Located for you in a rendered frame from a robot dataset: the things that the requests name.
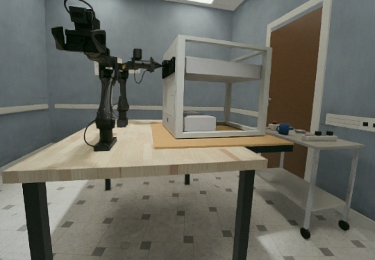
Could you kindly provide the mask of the tan cardboard sheet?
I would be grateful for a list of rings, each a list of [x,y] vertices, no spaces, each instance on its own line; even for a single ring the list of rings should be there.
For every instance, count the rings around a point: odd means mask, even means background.
[[[151,122],[154,149],[186,149],[209,147],[249,147],[268,145],[293,145],[294,143],[268,134],[265,136],[229,136],[207,138],[175,137],[163,126],[162,122]],[[216,124],[215,131],[244,131],[225,124]]]

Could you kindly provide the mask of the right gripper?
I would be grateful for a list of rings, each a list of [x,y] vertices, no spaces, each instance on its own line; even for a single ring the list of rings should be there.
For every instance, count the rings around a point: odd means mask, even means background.
[[[56,41],[56,49],[70,52],[84,52],[86,54],[100,54],[106,52],[106,32],[101,29],[93,29],[92,20],[88,23],[75,23],[75,30],[65,29],[63,26],[51,28],[51,33]]]

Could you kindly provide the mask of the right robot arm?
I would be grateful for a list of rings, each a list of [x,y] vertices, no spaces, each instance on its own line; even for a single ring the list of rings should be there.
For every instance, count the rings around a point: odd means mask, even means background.
[[[100,20],[93,19],[92,12],[87,11],[85,7],[69,6],[69,14],[71,22],[88,23],[92,20],[93,29],[100,29]],[[100,140],[94,146],[94,149],[108,149],[116,141],[117,137],[113,137],[113,129],[115,128],[116,119],[112,114],[112,96],[113,88],[118,81],[118,62],[117,57],[110,55],[109,48],[101,54],[86,54],[88,59],[99,63],[99,79],[101,80],[101,102],[95,118],[97,129],[99,129]],[[112,69],[106,69],[112,67]]]

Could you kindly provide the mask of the white server rack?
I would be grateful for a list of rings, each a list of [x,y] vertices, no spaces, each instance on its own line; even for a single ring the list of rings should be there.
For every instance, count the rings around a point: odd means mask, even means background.
[[[248,49],[255,52],[233,60],[200,59],[185,56],[185,42]],[[261,54],[262,65],[233,63],[237,60],[246,60]],[[173,56],[176,57],[175,72],[163,79],[162,124],[175,139],[265,136],[272,47],[178,34],[164,54],[164,60],[170,60]],[[226,83],[224,121],[216,121],[216,117],[198,112],[183,112],[184,80]],[[230,122],[232,83],[255,80],[260,80],[257,130]],[[225,124],[244,131],[215,131],[216,124]]]

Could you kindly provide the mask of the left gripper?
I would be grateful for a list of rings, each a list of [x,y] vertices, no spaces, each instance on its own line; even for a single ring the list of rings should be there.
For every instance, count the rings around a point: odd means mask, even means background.
[[[155,69],[162,67],[161,64],[157,63],[156,61],[153,61],[153,57],[151,57],[151,62],[149,60],[143,60],[142,63],[144,63],[142,65],[142,69],[147,69],[148,72],[150,70],[150,73],[154,72]]]

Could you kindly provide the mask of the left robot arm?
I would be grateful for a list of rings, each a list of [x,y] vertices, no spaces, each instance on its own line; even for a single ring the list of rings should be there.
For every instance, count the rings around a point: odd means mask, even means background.
[[[127,121],[126,112],[129,110],[129,105],[126,98],[126,80],[128,79],[129,70],[138,70],[142,69],[142,50],[133,49],[132,61],[127,61],[126,63],[118,63],[118,72],[119,72],[119,100],[117,111],[119,111],[119,118],[117,122]],[[126,71],[119,71],[126,70]]]

